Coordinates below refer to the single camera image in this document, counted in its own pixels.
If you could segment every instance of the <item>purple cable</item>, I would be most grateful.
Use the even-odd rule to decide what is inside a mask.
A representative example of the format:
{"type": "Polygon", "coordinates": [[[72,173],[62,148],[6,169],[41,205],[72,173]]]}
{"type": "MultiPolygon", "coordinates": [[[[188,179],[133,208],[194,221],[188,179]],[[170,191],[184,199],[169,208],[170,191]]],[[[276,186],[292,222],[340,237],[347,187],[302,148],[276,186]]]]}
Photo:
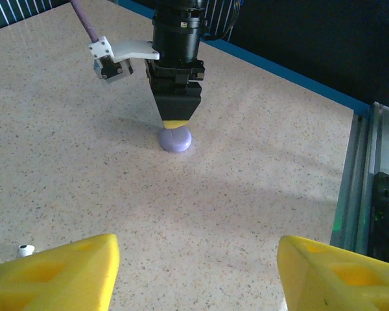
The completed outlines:
{"type": "Polygon", "coordinates": [[[71,3],[73,10],[77,14],[82,26],[84,26],[88,36],[91,38],[92,43],[98,42],[99,39],[97,36],[97,32],[95,31],[91,23],[88,21],[88,18],[86,18],[85,11],[80,6],[79,0],[69,0],[69,2],[71,3]]]}

